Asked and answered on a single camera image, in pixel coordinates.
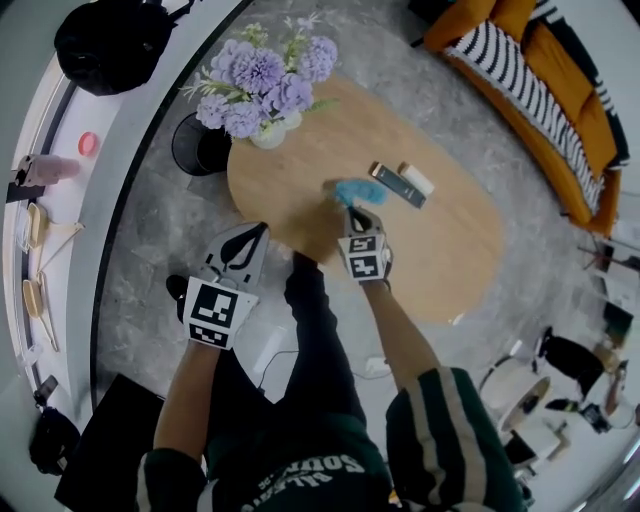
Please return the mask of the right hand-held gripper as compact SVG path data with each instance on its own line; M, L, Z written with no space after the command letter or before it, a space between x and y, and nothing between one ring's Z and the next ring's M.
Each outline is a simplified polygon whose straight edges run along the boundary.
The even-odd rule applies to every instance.
M381 220L361 207L347 207L344 235L338 240L348 275L355 281L385 280L392 263L392 252L383 233Z

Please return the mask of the blue cloth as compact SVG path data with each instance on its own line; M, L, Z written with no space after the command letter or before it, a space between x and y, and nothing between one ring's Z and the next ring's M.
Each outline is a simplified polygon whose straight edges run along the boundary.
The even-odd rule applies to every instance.
M323 190L344 207L353 207L357 201L382 205L387 200L387 191L382 185L364 179L327 180Z

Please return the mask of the dark remote control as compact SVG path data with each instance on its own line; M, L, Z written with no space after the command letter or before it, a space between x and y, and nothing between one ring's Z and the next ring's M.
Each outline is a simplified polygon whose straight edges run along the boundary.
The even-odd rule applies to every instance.
M413 207L421 209L425 204L426 197L414 185L383 164L375 163L370 175Z

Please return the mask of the small white box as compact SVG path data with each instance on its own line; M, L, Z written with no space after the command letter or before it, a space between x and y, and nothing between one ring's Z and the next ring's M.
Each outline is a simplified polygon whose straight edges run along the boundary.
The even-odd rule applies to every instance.
M433 183L414 165L403 163L399 169L399 175L425 197L431 195L435 190Z

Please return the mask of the black waste bin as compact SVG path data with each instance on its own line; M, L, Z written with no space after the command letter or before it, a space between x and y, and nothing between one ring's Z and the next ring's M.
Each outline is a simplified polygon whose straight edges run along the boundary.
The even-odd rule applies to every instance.
M193 112L173 133L172 157L186 174L203 177L227 171L232 139L223 129L206 128Z

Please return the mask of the person's left forearm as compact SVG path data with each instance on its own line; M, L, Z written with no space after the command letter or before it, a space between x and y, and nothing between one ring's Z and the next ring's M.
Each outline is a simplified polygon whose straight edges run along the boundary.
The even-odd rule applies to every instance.
M173 376L154 435L154 449L171 449L196 462L204 455L211 389L221 351L189 341Z

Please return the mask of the person's black left shoe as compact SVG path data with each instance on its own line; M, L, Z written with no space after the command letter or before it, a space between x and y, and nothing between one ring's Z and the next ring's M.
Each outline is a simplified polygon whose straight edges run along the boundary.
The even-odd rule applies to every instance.
M180 322L183 322L188 280L181 275L173 274L166 279L165 285L169 295L176 303L177 318Z

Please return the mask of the white flower vase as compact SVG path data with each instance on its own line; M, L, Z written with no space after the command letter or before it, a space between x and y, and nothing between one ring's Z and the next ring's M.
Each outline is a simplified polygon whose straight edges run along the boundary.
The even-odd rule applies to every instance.
M302 123L302 114L294 111L285 118L269 122L261 127L256 135L249 137L252 144L263 150L275 149L281 145L289 131L297 129Z

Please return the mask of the purple flower bouquet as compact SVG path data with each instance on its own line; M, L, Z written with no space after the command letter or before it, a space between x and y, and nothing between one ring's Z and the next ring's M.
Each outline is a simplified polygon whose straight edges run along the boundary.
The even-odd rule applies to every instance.
M334 40L314 33L318 22L315 13L287 17L285 37L277 44L269 43L269 33L259 23L226 40L183 88L187 98L199 98L196 118L233 140L250 141L269 122L294 111L303 117L333 104L333 99L314 96L314 87L331 77L338 61Z

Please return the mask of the pink tumbler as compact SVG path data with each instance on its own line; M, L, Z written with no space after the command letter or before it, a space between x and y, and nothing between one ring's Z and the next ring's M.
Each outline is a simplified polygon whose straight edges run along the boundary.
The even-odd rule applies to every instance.
M57 155L28 154L15 172L14 184L22 187L46 187L74 178L80 172L77 160Z

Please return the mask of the white face mask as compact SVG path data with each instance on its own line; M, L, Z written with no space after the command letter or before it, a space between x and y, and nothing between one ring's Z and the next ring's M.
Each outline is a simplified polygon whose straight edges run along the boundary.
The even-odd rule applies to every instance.
M30 250L31 224L32 221L29 215L16 218L14 238L16 245L23 253L28 253Z

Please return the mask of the black and white striped blanket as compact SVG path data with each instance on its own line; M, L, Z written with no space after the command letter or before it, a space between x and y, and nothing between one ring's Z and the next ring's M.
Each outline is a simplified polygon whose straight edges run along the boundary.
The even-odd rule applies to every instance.
M595 62L552 0L536 0L514 39L486 20L445 53L500 93L568 165L591 213L599 212L605 172L629 162L624 130Z

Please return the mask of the black glass cabinet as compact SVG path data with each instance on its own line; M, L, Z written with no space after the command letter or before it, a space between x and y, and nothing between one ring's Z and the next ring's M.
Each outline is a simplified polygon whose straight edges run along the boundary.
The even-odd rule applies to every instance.
M56 489L71 512L135 512L137 472L163 399L118 375L84 429Z

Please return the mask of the round white side table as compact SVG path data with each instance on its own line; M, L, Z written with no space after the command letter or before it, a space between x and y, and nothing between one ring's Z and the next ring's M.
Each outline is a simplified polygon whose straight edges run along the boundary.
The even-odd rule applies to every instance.
M518 428L543 402L551 379L534 373L514 357L495 365L480 387L480 397L496 419L500 434Z

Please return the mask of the person's green sweatshirt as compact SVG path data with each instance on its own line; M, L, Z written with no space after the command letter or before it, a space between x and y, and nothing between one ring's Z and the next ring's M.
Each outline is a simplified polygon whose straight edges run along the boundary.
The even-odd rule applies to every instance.
M172 449L141 460L135 512L526 512L468 375L412 380L386 413L387 448L343 414L283 416L222 435L207 465Z

